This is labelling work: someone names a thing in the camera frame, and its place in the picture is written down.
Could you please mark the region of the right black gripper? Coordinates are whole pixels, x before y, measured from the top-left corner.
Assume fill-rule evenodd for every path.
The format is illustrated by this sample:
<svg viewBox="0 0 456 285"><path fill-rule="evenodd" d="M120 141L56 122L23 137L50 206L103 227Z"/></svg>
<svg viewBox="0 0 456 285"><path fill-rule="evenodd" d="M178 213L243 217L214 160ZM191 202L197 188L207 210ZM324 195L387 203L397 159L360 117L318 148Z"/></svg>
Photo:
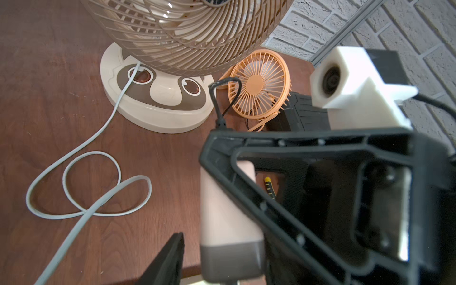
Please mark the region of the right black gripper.
<svg viewBox="0 0 456 285"><path fill-rule="evenodd" d="M214 130L199 162L264 232L269 285L456 282L456 157L426 135Z"/></svg>

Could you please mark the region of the pink USB charger adapter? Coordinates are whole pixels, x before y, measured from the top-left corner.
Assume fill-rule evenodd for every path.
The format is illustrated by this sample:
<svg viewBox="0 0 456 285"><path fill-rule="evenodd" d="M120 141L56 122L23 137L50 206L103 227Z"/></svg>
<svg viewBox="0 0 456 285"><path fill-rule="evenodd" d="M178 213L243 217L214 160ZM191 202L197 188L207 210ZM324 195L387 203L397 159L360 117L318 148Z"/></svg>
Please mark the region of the pink USB charger adapter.
<svg viewBox="0 0 456 285"><path fill-rule="evenodd" d="M201 169L201 274L209 283L261 277L266 267L264 234Z"/></svg>

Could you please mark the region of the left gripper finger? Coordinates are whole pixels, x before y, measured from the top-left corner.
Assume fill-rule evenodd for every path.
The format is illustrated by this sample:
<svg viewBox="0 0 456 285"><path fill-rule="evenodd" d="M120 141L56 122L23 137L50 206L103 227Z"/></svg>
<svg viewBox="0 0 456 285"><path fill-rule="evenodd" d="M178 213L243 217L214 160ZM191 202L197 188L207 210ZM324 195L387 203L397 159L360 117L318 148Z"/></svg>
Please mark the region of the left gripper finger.
<svg viewBox="0 0 456 285"><path fill-rule="evenodd" d="M184 234L174 233L137 281L138 285L179 285L185 252Z"/></svg>

